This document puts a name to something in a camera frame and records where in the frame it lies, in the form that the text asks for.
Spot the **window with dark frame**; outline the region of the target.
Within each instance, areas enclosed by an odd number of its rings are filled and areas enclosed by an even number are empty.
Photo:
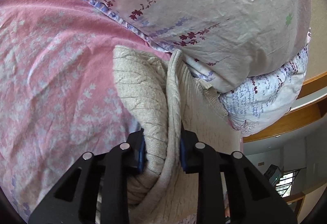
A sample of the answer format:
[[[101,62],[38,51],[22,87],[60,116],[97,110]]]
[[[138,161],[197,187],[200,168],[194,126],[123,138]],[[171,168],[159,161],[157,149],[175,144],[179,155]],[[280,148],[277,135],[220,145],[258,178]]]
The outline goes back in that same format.
[[[303,168],[282,172],[278,166],[271,164],[264,176],[281,197],[286,197],[290,196],[294,181],[302,170]]]

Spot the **pink floral pillow front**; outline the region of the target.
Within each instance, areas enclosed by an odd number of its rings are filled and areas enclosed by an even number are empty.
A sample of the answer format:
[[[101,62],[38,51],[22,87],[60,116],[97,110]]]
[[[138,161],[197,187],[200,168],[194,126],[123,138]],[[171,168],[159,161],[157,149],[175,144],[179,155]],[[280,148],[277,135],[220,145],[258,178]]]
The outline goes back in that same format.
[[[311,31],[303,48],[281,68],[248,77],[240,86],[221,94],[214,88],[213,98],[222,104],[231,127],[248,137],[272,125],[291,109],[307,73]]]

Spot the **pink floral bed sheet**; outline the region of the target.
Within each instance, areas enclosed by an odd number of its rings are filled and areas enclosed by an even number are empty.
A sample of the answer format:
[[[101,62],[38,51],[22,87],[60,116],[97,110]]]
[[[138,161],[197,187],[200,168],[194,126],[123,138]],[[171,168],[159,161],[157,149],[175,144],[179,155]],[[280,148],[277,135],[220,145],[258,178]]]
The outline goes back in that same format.
[[[1,188],[29,221],[86,151],[138,130],[119,80],[151,82],[166,108],[170,54],[84,0],[1,0]]]

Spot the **pale pink pillow behind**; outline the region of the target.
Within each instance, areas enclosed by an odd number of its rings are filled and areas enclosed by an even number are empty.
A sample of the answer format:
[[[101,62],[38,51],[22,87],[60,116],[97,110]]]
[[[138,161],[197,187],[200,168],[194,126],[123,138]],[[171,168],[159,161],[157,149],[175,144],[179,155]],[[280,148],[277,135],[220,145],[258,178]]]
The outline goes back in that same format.
[[[225,93],[302,49],[311,0],[99,0],[163,51],[180,49],[198,77]]]

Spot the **beige knitted sweater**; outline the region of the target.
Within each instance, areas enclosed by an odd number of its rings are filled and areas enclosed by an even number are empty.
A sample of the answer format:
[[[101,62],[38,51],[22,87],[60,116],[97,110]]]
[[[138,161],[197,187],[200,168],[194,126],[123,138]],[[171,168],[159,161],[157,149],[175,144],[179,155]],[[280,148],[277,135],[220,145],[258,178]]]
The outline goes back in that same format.
[[[137,128],[144,130],[145,169],[128,180],[130,222],[195,223],[198,180],[180,166],[180,130],[227,154],[240,150],[240,133],[229,124],[218,92],[191,75],[180,51],[163,60],[117,45],[112,62],[113,71],[104,78],[110,86],[105,102],[118,102],[119,121],[128,126],[105,129],[97,152],[109,151]]]

